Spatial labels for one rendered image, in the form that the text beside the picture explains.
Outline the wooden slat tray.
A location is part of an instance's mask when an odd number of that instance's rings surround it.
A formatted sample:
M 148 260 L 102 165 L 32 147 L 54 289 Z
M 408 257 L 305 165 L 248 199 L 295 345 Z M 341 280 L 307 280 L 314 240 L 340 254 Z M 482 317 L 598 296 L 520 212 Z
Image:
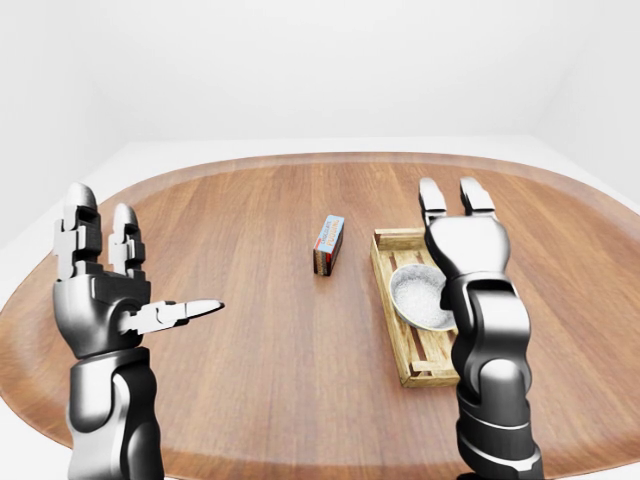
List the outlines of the wooden slat tray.
M 457 384 L 459 376 L 451 362 L 457 331 L 417 329 L 401 319 L 392 303 L 390 280 L 398 268 L 409 264 L 435 265 L 425 246 L 424 230 L 376 229 L 370 256 L 401 385 L 413 388 Z

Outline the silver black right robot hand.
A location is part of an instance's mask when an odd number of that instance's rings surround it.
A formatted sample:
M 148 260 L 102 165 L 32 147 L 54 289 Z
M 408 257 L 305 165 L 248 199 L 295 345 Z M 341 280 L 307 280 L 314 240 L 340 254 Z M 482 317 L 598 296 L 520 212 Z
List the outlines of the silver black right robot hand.
M 425 243 L 449 279 L 479 272 L 505 272 L 510 255 L 507 231 L 495 215 L 489 193 L 472 177 L 460 179 L 463 216 L 449 216 L 436 182 L 420 180 L 419 201 Z

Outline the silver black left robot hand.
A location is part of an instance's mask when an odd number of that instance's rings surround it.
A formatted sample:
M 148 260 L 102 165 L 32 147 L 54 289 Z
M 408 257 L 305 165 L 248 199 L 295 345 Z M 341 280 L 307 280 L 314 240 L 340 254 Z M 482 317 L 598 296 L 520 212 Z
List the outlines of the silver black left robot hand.
M 215 299 L 151 302 L 151 283 L 142 264 L 145 245 L 134 210 L 118 204 L 108 239 L 112 265 L 98 262 L 101 217 L 92 190 L 69 187 L 63 217 L 55 224 L 57 279 L 53 288 L 56 324 L 75 357 L 138 346 L 146 333 L 182 326 L 224 307 Z

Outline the white speckled bowl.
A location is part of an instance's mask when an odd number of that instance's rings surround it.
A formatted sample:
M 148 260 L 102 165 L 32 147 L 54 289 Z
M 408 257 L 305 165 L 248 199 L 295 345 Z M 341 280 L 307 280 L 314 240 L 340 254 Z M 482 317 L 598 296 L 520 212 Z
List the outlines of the white speckled bowl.
M 446 277 L 436 267 L 410 264 L 391 276 L 389 290 L 396 313 L 409 325 L 430 331 L 456 327 L 453 314 L 440 307 Z

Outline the printed pudding box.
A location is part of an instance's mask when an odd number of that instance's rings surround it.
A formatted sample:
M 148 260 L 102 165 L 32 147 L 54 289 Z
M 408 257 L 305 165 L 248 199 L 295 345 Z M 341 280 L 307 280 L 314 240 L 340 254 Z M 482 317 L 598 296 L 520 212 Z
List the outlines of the printed pudding box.
M 330 276 L 343 241 L 344 218 L 328 215 L 313 248 L 314 273 Z

